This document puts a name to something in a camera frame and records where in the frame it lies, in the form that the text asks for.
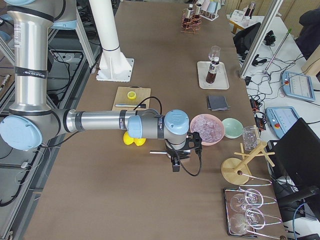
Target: black bag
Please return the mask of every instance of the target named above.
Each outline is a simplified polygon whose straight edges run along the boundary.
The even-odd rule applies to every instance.
[[[261,26],[260,22],[239,31],[234,37],[233,42],[236,48],[236,53],[242,56],[244,60],[246,58],[245,52],[250,49],[258,30]]]

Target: black monitor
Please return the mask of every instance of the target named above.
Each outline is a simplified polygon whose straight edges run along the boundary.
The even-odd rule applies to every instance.
[[[277,162],[298,189],[278,199],[279,207],[304,199],[320,220],[320,138],[299,118],[277,142],[274,151]]]

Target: pink bowl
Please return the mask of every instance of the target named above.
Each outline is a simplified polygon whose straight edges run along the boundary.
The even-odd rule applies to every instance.
[[[200,134],[204,146],[218,143],[225,135],[225,127],[222,121],[211,114],[195,116],[190,122],[190,131]]]

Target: blue cable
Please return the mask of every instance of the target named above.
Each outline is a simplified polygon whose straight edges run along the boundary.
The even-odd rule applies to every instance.
[[[294,235],[294,239],[297,240],[297,234],[296,234],[296,230],[295,230],[295,218],[296,218],[296,214],[298,212],[298,210],[303,206],[305,205],[306,202],[300,204],[296,210],[294,211],[294,214],[293,214],[293,219],[292,219],[292,228],[293,228],[293,235]]]

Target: wooden stand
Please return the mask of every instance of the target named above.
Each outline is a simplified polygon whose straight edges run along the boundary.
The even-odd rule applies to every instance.
[[[249,154],[244,153],[243,144],[240,143],[241,153],[235,152],[236,155],[241,155],[242,160],[231,157],[223,161],[221,165],[221,173],[225,180],[234,185],[242,185],[249,181],[249,176],[252,175],[249,168],[248,163],[256,156],[265,156],[266,160],[270,163],[272,167],[275,164],[272,162],[268,155],[275,154],[274,152],[266,153],[264,148],[267,146],[265,141],[261,141]]]

